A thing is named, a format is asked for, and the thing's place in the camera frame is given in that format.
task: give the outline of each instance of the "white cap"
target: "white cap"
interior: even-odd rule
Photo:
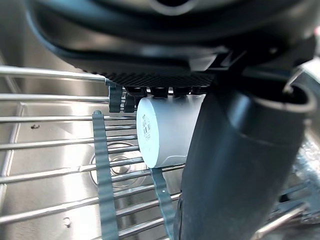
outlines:
[[[136,114],[140,152],[149,168],[183,164],[205,95],[141,99]]]

